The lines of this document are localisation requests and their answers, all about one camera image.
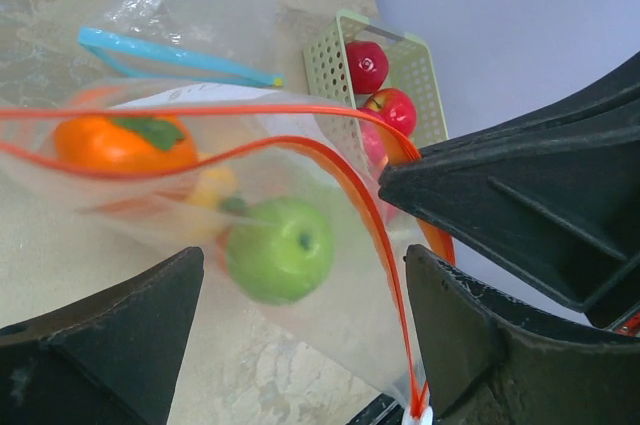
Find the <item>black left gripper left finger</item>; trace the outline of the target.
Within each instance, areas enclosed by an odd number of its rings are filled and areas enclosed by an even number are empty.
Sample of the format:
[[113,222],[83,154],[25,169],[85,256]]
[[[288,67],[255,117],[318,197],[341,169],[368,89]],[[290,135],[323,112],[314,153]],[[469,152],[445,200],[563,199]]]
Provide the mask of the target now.
[[4,424],[165,424],[204,277],[189,247],[1,330]]

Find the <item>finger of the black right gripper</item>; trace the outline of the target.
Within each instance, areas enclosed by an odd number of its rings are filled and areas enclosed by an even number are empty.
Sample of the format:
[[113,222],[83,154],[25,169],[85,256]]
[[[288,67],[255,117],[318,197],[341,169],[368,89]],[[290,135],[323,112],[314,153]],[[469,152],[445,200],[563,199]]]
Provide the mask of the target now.
[[498,125],[439,142],[420,150],[421,158],[443,158],[467,146],[551,130],[592,118],[639,99],[639,53],[587,87],[555,103]]
[[639,309],[639,143],[484,144],[389,167],[380,196],[598,328]]

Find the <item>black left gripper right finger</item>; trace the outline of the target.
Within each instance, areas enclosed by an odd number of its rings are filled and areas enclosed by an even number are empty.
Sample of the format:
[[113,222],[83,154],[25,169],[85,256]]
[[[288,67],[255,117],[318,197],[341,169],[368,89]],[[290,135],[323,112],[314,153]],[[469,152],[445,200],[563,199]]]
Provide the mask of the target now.
[[435,423],[638,423],[638,339],[532,307],[421,245],[405,263]]

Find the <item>green fake fruit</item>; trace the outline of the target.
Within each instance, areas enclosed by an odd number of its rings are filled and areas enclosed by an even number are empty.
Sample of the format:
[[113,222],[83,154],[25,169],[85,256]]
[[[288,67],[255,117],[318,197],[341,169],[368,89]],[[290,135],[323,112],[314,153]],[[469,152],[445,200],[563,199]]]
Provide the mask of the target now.
[[225,262],[228,275],[253,300],[295,303],[329,276],[334,234],[327,217],[306,200],[265,200],[231,228]]

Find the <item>red fake apple with stem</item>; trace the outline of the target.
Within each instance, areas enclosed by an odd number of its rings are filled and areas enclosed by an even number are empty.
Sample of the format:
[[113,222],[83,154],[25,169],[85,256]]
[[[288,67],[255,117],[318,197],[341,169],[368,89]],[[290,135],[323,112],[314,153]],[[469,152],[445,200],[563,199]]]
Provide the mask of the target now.
[[388,154],[378,128],[366,120],[359,121],[364,152],[368,158],[368,167],[372,177],[378,177],[388,163]]

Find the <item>clear bag red zipper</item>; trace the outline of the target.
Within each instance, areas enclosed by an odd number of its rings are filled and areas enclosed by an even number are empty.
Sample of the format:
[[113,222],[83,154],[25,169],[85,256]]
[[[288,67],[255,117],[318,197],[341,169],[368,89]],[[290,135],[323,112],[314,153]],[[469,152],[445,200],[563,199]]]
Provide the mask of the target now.
[[16,184],[156,250],[200,247],[220,304],[257,308],[414,423],[429,388],[403,258],[453,245],[384,202],[378,181],[418,158],[370,112],[239,85],[122,79],[1,111]]

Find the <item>clear bag blue zipper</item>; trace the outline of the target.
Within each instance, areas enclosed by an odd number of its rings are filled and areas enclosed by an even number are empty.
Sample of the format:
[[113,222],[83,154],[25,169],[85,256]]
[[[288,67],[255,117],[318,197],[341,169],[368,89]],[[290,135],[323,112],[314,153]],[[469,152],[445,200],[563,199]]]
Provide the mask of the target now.
[[275,87],[277,0],[115,0],[78,43],[130,78]]

